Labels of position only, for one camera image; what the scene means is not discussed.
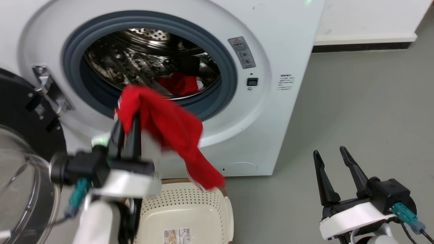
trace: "red cloth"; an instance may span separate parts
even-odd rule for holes
[[[177,96],[193,94],[198,90],[197,77],[187,76],[181,72],[174,72],[168,78],[156,77],[154,80]]]
[[[144,86],[127,86],[117,110],[125,133],[132,128],[134,115],[140,113],[141,128],[146,129],[162,148],[175,150],[184,159],[188,173],[205,189],[225,185],[225,179],[199,151],[202,122],[176,103]]]

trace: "front-loading washing machine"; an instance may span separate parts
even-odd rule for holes
[[[200,149],[223,175],[271,175],[324,2],[5,0],[0,68],[50,101],[70,152],[108,132],[123,87],[140,84],[203,121]],[[198,89],[156,82],[175,72]],[[186,175],[175,153],[160,171]]]

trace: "door hinge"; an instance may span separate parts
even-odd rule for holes
[[[39,86],[35,88],[41,96],[50,103],[58,117],[72,110],[72,105],[56,84],[46,66],[33,66],[33,73],[38,78]]]

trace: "gray floor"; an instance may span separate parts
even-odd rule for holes
[[[408,50],[312,54],[274,175],[227,180],[234,243],[326,243],[312,152],[341,198],[354,198],[341,145],[368,177],[407,186],[434,235],[434,11],[417,34]],[[75,226],[56,227],[47,243],[69,243]],[[410,243],[399,225],[392,231]]]

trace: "laundry basket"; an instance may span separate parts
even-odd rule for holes
[[[188,179],[163,181],[161,195],[142,202],[135,244],[228,244],[233,213],[226,192],[202,192]]]

